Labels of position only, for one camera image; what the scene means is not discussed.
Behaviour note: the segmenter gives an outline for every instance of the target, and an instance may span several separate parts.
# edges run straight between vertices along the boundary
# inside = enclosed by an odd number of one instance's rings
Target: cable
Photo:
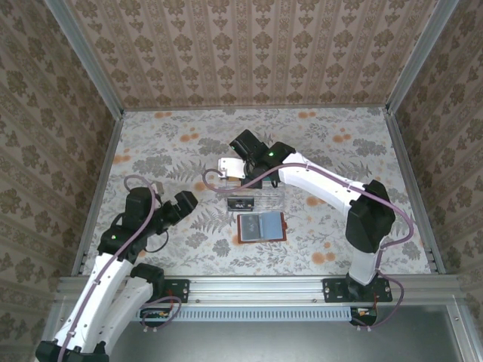
[[[148,216],[146,220],[144,220],[144,223],[141,225],[141,227],[138,228],[138,230],[132,234],[132,236],[119,248],[118,251],[115,252],[115,254],[112,256],[111,259],[104,265],[104,267],[100,270],[99,274],[97,275],[97,278],[94,279],[94,282],[92,283],[91,287],[89,288],[89,291],[87,292],[84,300],[82,301],[82,304],[79,306],[79,309],[77,311],[77,314],[75,315],[72,324],[70,326],[69,332],[67,332],[66,335],[66,340],[62,344],[62,347],[60,348],[59,352],[59,357],[57,358],[57,362],[62,362],[63,356],[66,353],[67,346],[69,345],[69,342],[71,338],[75,334],[75,329],[77,327],[77,324],[79,320],[81,319],[82,313],[85,310],[86,305],[88,304],[89,300],[92,297],[92,294],[94,293],[94,290],[96,289],[96,286],[100,283],[100,279],[104,276],[106,273],[107,269],[111,266],[111,264],[117,260],[119,255],[121,255],[122,252],[124,252],[129,245],[136,240],[136,238],[143,232],[143,230],[148,226],[149,222],[151,221],[152,215],[154,214],[155,210],[155,203],[156,203],[156,197],[154,190],[151,187],[151,184],[142,176],[138,175],[129,175],[124,178],[124,186],[125,188],[130,191],[131,189],[128,187],[128,180],[129,179],[140,179],[143,183],[146,184],[147,188],[149,189],[149,192],[151,192],[151,208],[149,209]]]
[[[153,251],[149,251],[146,248],[144,248],[144,251],[146,251],[147,253],[157,253],[160,250],[162,250],[166,246],[166,244],[168,243],[168,240],[169,240],[168,230],[166,230],[163,234],[166,234],[166,241],[165,241],[165,243],[163,245],[161,245],[158,249],[153,250]]]
[[[143,307],[149,307],[150,305],[158,304],[158,303],[161,303],[161,302],[165,302],[167,300],[171,300],[171,301],[174,300],[175,302],[177,302],[178,303],[178,308],[176,308],[176,311],[174,311],[173,315],[171,315],[161,326],[156,327],[158,330],[167,327],[173,321],[173,319],[175,319],[178,316],[178,314],[180,313],[181,306],[182,306],[183,302],[181,302],[181,299],[178,298],[177,296],[165,296],[163,298],[160,298],[160,299],[155,300],[154,302],[146,303],[145,305],[143,305]],[[146,313],[143,316],[143,319],[141,320],[141,324],[143,325],[143,327],[145,328],[145,330],[148,327],[146,325],[146,316],[147,315],[149,315],[149,313]]]
[[[360,189],[359,187],[356,187],[356,186],[351,186],[350,183],[346,182],[346,181],[342,181],[341,179],[338,179],[337,177],[331,175],[330,173],[327,173],[325,172],[324,170],[321,170],[317,167],[314,167],[312,165],[309,165],[309,164],[303,164],[303,163],[289,163],[289,164],[280,164],[279,166],[275,166],[274,168],[262,173],[261,175],[259,175],[257,178],[251,180],[249,183],[246,183],[244,184],[243,186],[240,186],[240,187],[237,187],[235,189],[229,189],[229,190],[225,190],[225,189],[217,189],[215,187],[213,187],[211,184],[208,183],[208,181],[206,180],[206,175],[210,172],[215,172],[217,173],[218,175],[222,176],[223,174],[219,171],[219,170],[216,170],[214,168],[210,168],[210,169],[207,169],[203,174],[202,174],[202,179],[203,179],[203,183],[205,184],[205,186],[210,189],[211,191],[215,191],[215,192],[218,192],[218,193],[221,193],[221,194],[229,194],[229,193],[232,193],[232,192],[239,192],[243,189],[246,189],[250,186],[252,186],[253,184],[257,183],[258,181],[260,181],[261,179],[264,179],[265,177],[267,177],[268,175],[270,175],[271,173],[277,171],[277,170],[280,170],[282,168],[286,168],[286,167],[302,167],[304,168],[305,170],[311,170],[311,171],[314,171],[316,173],[318,173],[319,175],[322,175],[326,178],[328,178],[329,180],[331,181],[334,181],[335,183],[341,185],[342,187],[345,187],[346,189],[348,190],[352,190],[354,192],[357,192],[361,195],[364,195],[365,197],[367,198],[370,198],[372,200],[375,200],[377,202],[379,202],[380,204],[384,205],[384,206],[387,206],[391,209],[393,209],[397,214],[399,214],[404,220],[405,222],[409,225],[409,232],[408,234],[399,239],[399,240],[396,240],[396,241],[390,241],[390,242],[387,242],[385,244],[383,244],[380,249],[379,249],[379,253],[377,254],[377,259],[376,259],[376,272],[383,278],[387,279],[388,281],[391,281],[395,284],[397,284],[400,288],[401,288],[401,295],[397,301],[397,303],[395,304],[395,307],[394,309],[391,311],[391,313],[389,314],[389,316],[387,318],[385,318],[384,320],[382,320],[381,322],[379,323],[376,323],[374,325],[372,325],[371,327],[369,326],[366,326],[364,323],[362,323],[361,321],[353,318],[354,321],[360,323],[362,326],[365,326],[368,330],[371,330],[371,328],[375,328],[375,327],[378,327],[378,326],[381,326],[383,324],[385,324],[396,312],[397,310],[399,309],[399,307],[401,306],[402,304],[402,300],[404,298],[404,295],[405,295],[405,290],[404,290],[404,287],[402,286],[402,284],[400,282],[398,282],[397,280],[391,278],[391,277],[388,277],[387,275],[383,274],[380,270],[380,263],[381,263],[381,259],[383,257],[383,253],[384,251],[388,248],[388,247],[392,247],[392,246],[395,246],[395,245],[399,245],[399,244],[402,244],[408,240],[410,240],[413,235],[414,235],[414,225],[413,225],[413,220],[411,220],[411,218],[403,211],[401,210],[399,207],[395,206],[394,204],[391,204],[390,202],[384,200],[383,198],[379,198],[377,197],[376,195],[372,195],[371,193],[363,190],[363,189]]]

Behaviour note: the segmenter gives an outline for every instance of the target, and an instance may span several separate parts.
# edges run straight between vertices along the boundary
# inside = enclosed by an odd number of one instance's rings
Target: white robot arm
[[[134,267],[134,263],[146,248],[149,236],[166,232],[188,216],[198,203],[191,192],[180,192],[175,198],[177,204],[167,201],[155,210],[143,232],[112,261],[116,252],[147,221],[152,203],[148,188],[130,190],[125,212],[101,236],[93,271],[69,318],[53,341],[42,341],[37,347],[35,356],[39,362],[108,362],[112,348],[136,312],[146,302],[163,296],[163,269],[144,263]],[[105,266],[107,269],[99,278]],[[129,275],[125,288],[112,302]]]
[[[380,241],[391,230],[395,220],[394,212],[388,207],[336,183],[314,169],[321,170],[322,173],[330,175],[333,179],[341,180],[357,189],[365,189],[366,192],[388,201],[388,195],[381,183],[373,181],[369,185],[364,185],[336,175],[314,164],[284,143],[275,143],[269,149],[249,130],[245,130],[230,145],[241,159],[221,158],[218,161],[218,170],[222,178],[237,177],[242,180],[242,185],[280,164],[305,164],[305,170],[302,167],[280,168],[278,173],[270,175],[272,185],[276,187],[280,181],[287,185],[300,187],[341,212],[347,222],[346,237],[353,246],[349,276],[362,286],[368,285],[373,280],[376,274]],[[261,188],[261,186],[261,181],[254,184],[254,187],[257,188]]]

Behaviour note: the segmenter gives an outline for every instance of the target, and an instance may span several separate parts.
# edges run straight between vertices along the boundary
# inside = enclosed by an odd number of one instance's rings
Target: gray floor
[[[458,362],[445,307],[404,307],[370,333],[348,323],[173,323],[144,333],[132,323],[112,362]]]

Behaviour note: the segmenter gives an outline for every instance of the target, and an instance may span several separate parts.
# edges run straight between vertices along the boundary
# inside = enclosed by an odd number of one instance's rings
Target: table surface
[[[103,196],[83,274],[90,274],[100,236],[124,210],[123,179],[140,174],[162,182],[163,200],[183,190],[198,199],[193,213],[169,229],[170,240],[159,253],[142,252],[137,262],[165,270],[166,275],[344,275],[352,247],[345,222],[334,208],[293,186],[282,186],[288,239],[276,243],[238,244],[236,215],[226,200],[207,190],[201,174],[221,157],[236,157],[228,146],[244,129],[271,145],[282,141],[307,158],[344,177],[369,183],[380,180],[391,202],[411,217],[411,205],[387,130],[383,109],[239,109],[176,112],[126,112],[109,181]],[[210,180],[217,185],[221,181]],[[273,190],[266,190],[267,195]],[[408,232],[396,219],[391,234]],[[148,250],[165,236],[151,237]],[[430,273],[423,242],[413,238],[389,248],[381,269],[389,274]]]

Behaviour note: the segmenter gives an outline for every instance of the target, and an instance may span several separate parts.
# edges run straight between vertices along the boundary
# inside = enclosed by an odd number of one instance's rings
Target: wallpaper
[[[483,2],[460,1],[397,119],[445,266],[483,331]]]
[[[284,213],[287,241],[238,243],[238,213],[228,212],[225,195],[205,187],[202,173],[217,167],[221,157],[237,157],[229,143],[245,129],[267,145],[287,143],[344,177],[363,183],[380,180],[391,201],[412,216],[381,108],[126,112],[123,119],[85,275],[93,268],[100,236],[125,208],[128,193],[123,180],[133,173],[161,182],[164,201],[173,200],[183,190],[193,192],[198,199],[195,210],[169,228],[166,248],[158,253],[143,253],[137,262],[157,265],[166,275],[346,274],[352,247],[345,237],[342,214],[295,186],[281,184],[274,189],[268,183],[261,191],[244,193],[255,197],[255,207]],[[215,175],[208,180],[218,187],[226,186]],[[277,202],[267,204],[265,199]],[[407,224],[398,217],[387,240],[407,233]],[[147,250],[158,249],[164,242],[165,235],[153,235]],[[384,253],[381,268],[389,274],[423,274],[430,272],[427,264],[416,231],[409,242]]]
[[[385,103],[436,0],[66,0],[125,109]]]
[[[31,361],[113,119],[42,1],[0,2],[0,361]]]

